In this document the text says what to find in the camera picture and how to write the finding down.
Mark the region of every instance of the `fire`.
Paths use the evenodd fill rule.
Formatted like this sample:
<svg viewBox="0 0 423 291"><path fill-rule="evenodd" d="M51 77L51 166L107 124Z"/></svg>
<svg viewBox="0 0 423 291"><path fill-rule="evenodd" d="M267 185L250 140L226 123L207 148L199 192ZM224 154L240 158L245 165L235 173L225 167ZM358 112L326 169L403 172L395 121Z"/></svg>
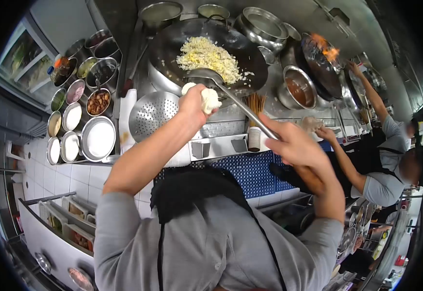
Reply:
<svg viewBox="0 0 423 291"><path fill-rule="evenodd" d="M336 60L339 55L339 49L332 47L328 41L319 34L312 33L311 38L317 44L318 49L325 55L328 61Z"/></svg>

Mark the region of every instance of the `cook's hand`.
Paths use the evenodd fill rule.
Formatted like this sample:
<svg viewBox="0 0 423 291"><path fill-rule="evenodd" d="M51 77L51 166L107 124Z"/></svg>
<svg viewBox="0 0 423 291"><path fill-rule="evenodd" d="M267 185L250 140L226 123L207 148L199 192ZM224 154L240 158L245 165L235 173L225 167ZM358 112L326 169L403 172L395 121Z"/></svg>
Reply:
<svg viewBox="0 0 423 291"><path fill-rule="evenodd" d="M275 154L280 155L283 163L313 168L324 167L330 163L328 156L318 143L298 125L272 120L262 113L258 117L269 129L281 137L279 141L269 138L265 145Z"/></svg>
<svg viewBox="0 0 423 291"><path fill-rule="evenodd" d="M218 109L214 109L211 114L205 114L202 111L202 95L200 94L203 89L206 89L205 85L197 84L187 91L187 94L179 98L179 111L178 113L184 113L190 117L192 122L202 127L207 118L213 113L217 112Z"/></svg>
<svg viewBox="0 0 423 291"><path fill-rule="evenodd" d="M352 70L355 76L357 77L363 76L362 72L360 72L360 68L357 66L356 63L354 63L353 61L347 61L347 65Z"/></svg>
<svg viewBox="0 0 423 291"><path fill-rule="evenodd" d="M325 139L329 143L337 143L336 134L331 129L325 127L324 125L315 131L318 137Z"/></svg>

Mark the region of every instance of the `hanging ladle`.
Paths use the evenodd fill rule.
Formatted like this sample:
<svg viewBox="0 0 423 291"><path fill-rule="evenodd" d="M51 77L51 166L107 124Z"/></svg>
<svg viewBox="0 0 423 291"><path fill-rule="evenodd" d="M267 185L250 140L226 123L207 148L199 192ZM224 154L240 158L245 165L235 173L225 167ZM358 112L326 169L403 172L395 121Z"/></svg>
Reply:
<svg viewBox="0 0 423 291"><path fill-rule="evenodd" d="M266 127L266 125L263 124L263 122L258 118L258 116L252 111L250 110L250 108L243 103L238 97L236 97L236 95L234 95L234 93L232 93L230 90L228 90L223 84L224 84L224 80L223 78L220 76L220 74L216 73L215 71L213 71L212 69L208 69L208 68L198 68L198 69L194 69L191 70L188 74L187 74L188 78L206 78L206 79L211 79L215 82L215 84L227 95L229 96L229 98L231 98L232 101L234 101L234 103L242 109L243 113L245 113L245 115L247 115L247 117L249 117L250 120L252 120L253 122L255 122L255 124L261 128L261 130L268 136L274 139L279 139L269 128Z"/></svg>
<svg viewBox="0 0 423 291"><path fill-rule="evenodd" d="M101 92L102 88L100 87L100 74L98 72L95 72L94 76L95 76L95 84L98 87L98 91Z"/></svg>

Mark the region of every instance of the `perforated strainer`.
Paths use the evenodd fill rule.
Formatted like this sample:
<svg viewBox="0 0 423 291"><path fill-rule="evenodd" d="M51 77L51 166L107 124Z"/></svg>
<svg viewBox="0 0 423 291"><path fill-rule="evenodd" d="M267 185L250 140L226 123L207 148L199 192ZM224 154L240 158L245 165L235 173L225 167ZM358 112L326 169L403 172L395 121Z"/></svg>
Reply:
<svg viewBox="0 0 423 291"><path fill-rule="evenodd" d="M140 98L129 115L129 131L139 143L167 123L179 110L179 97L157 91Z"/></svg>

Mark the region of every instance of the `wok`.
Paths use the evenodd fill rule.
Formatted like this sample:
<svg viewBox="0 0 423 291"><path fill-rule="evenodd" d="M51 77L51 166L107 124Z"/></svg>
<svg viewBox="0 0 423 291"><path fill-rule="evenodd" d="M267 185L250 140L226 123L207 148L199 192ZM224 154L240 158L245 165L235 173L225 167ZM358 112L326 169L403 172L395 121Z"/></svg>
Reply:
<svg viewBox="0 0 423 291"><path fill-rule="evenodd" d="M338 74L341 70L337 58L328 61L317 43L308 33L302 33L302 52L314 77L331 97L342 100L341 83Z"/></svg>
<svg viewBox="0 0 423 291"><path fill-rule="evenodd" d="M188 38L194 36L207 37L213 43L217 41L217 46L222 46L229 54L236 57L241 73L252 72L255 74L246 76L247 80L245 81L225 84L237 97L248 96L266 83L267 65L257 44L252 43L234 28L227 27L222 22L213 19L187 19L163 29L151 41L150 63L178 86L182 87L188 81L203 83L209 88L214 88L220 97L226 97L224 92L209 80L195 78L187 80L187 71L182 70L176 63L176 57L182 54L182 45Z"/></svg>
<svg viewBox="0 0 423 291"><path fill-rule="evenodd" d="M365 87L362 84L357 76L350 70L347 66L344 68L345 81L349 86L349 90L352 92L352 96L355 104L359 109L366 107L365 100L366 91Z"/></svg>

